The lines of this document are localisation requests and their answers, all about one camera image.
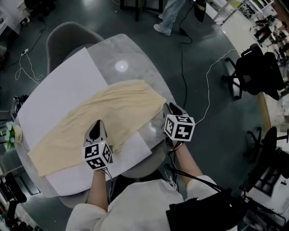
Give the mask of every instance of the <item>person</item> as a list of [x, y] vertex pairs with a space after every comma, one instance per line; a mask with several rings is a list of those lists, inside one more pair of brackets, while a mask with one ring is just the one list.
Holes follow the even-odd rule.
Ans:
[[[268, 20], [266, 26], [258, 30], [254, 35], [256, 39], [258, 39], [259, 43], [263, 43], [265, 39], [267, 39], [273, 32], [276, 31], [278, 33], [279, 30], [282, 29], [282, 27], [287, 30], [287, 24], [285, 22], [281, 22], [280, 20], [274, 19], [273, 17], [271, 18], [272, 20]], [[265, 33], [265, 35], [261, 39], [259, 39], [262, 33]]]
[[[202, 174], [185, 144], [176, 150], [176, 156], [181, 171], [214, 183], [210, 177]], [[188, 199], [202, 200], [216, 193], [213, 188], [198, 180], [185, 176], [182, 180], [186, 186]], [[75, 206], [68, 220], [66, 231], [169, 231], [166, 211], [169, 210], [170, 204], [182, 202], [184, 199], [181, 194], [168, 182], [158, 179], [127, 186], [108, 205], [105, 174], [95, 171], [87, 204]]]
[[160, 24], [155, 24], [154, 29], [164, 35], [169, 36], [172, 31], [172, 25], [176, 21], [177, 14], [179, 13], [186, 0], [168, 0], [163, 14], [158, 17], [163, 20]]

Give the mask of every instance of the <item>sneaker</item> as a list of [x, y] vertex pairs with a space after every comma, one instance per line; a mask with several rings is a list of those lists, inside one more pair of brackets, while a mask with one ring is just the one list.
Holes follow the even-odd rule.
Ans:
[[171, 34], [171, 32], [170, 32], [170, 33], [166, 33], [166, 32], [161, 31], [159, 24], [155, 24], [155, 25], [154, 25], [154, 29], [155, 29], [156, 31], [158, 31], [158, 32], [166, 35], [166, 36], [169, 36], [169, 35]]
[[163, 19], [163, 14], [159, 14], [158, 17], [162, 20]]

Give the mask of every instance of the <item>blue jeans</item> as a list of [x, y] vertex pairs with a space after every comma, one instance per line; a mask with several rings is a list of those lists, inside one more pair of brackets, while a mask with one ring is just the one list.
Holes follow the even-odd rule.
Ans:
[[163, 22], [160, 23], [160, 30], [165, 33], [171, 33], [172, 25], [186, 0], [168, 0], [163, 11]]

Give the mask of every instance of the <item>desk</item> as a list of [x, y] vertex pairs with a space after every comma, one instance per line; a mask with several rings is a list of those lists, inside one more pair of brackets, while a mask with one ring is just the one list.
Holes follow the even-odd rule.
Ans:
[[[156, 67], [128, 36], [124, 34], [113, 36], [93, 45], [87, 50], [108, 85], [130, 79], [144, 79], [156, 92], [168, 101], [174, 102], [170, 90]], [[119, 61], [127, 62], [128, 69], [126, 72], [117, 71], [116, 64]], [[161, 128], [163, 125], [162, 117], [163, 114], [160, 112], [138, 131], [153, 154], [131, 170], [125, 172], [124, 175], [126, 177], [147, 176], [163, 162], [165, 158], [165, 152], [161, 148], [163, 144], [157, 145], [164, 138]], [[23, 143], [16, 146], [16, 150], [26, 172], [42, 194], [45, 197], [59, 196], [46, 177], [38, 175], [28, 156], [29, 147], [25, 137], [23, 138]]]

